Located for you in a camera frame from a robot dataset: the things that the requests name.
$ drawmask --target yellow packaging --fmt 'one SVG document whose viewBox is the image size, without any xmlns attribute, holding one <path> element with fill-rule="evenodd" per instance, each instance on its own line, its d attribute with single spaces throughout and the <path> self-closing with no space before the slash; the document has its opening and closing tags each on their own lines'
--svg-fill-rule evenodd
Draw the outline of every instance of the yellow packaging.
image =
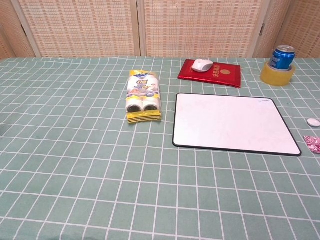
<svg viewBox="0 0 320 240">
<path fill-rule="evenodd" d="M 128 123 L 161 120 L 159 80 L 155 73 L 131 70 L 125 99 Z"/>
<path fill-rule="evenodd" d="M 260 79 L 272 86 L 285 86 L 290 82 L 295 71 L 296 67 L 293 64 L 290 66 L 289 71 L 277 71 L 269 66 L 269 62 L 265 62 Z"/>
</svg>

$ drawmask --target yellow tape roll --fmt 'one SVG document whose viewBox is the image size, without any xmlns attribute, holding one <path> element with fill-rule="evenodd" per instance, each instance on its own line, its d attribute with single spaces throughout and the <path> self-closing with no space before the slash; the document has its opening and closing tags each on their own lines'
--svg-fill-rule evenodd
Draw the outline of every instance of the yellow tape roll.
<svg viewBox="0 0 320 240">
<path fill-rule="evenodd" d="M 296 67 L 292 64 L 290 66 L 289 71 L 277 71 L 271 68 L 268 64 L 269 62 L 265 62 L 260 79 L 266 84 L 272 86 L 285 86 L 290 82 L 291 77 L 296 71 Z"/>
</svg>

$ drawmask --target can lid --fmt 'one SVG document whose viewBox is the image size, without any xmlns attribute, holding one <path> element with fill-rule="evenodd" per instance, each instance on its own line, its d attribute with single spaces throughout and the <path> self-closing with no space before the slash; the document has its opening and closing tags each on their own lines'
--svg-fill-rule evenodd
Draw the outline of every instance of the can lid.
<svg viewBox="0 0 320 240">
<path fill-rule="evenodd" d="M 296 51 L 293 46 L 289 45 L 279 45 L 276 49 L 285 53 L 294 53 Z"/>
</svg>

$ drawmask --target pink wrapper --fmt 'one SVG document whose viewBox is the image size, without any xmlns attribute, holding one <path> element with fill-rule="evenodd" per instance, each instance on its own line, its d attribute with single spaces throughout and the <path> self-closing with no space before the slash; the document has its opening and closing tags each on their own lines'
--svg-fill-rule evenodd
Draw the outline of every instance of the pink wrapper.
<svg viewBox="0 0 320 240">
<path fill-rule="evenodd" d="M 320 137 L 304 136 L 303 138 L 311 152 L 320 154 Z"/>
</svg>

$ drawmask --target black border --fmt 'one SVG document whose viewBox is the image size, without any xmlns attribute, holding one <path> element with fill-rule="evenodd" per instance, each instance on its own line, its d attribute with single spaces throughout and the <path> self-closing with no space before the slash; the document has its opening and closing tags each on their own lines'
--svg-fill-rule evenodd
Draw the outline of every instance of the black border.
<svg viewBox="0 0 320 240">
<path fill-rule="evenodd" d="M 175 126 L 176 126 L 176 114 L 177 114 L 177 101 L 178 101 L 178 95 L 179 94 L 188 94 L 188 95 L 208 95 L 208 96 L 222 96 L 222 97 L 237 97 L 237 98 L 254 98 L 254 99 L 269 99 L 273 102 L 275 108 L 277 109 L 279 115 L 282 118 L 282 121 L 284 122 L 286 128 L 288 129 L 293 141 L 295 142 L 295 145 L 299 149 L 298 154 L 289 154 L 289 153 L 280 153 L 280 152 L 268 152 L 268 151 L 251 151 L 251 150 L 239 150 L 239 149 L 229 149 L 229 148 L 214 148 L 214 147 L 203 147 L 203 146 L 188 146 L 188 145 L 178 145 L 175 144 L 174 139 L 175 139 Z M 182 147 L 182 148 L 192 148 L 192 149 L 207 149 L 207 150 L 219 150 L 219 151 L 231 151 L 231 152 L 240 152 L 240 153 L 252 153 L 252 154 L 268 154 L 268 155 L 280 155 L 280 156 L 291 156 L 291 157 L 300 157 L 302 152 L 297 144 L 297 141 L 295 140 L 294 136 L 292 135 L 286 121 L 282 117 L 277 105 L 275 104 L 274 100 L 269 98 L 269 97 L 259 97 L 259 96 L 235 96 L 235 95 L 217 95 L 217 94 L 199 94 L 199 93 L 184 93 L 184 92 L 179 92 L 175 96 L 175 109 L 174 109 L 174 122 L 173 122 L 173 133 L 172 133 L 172 144 L 176 147 Z"/>
</svg>

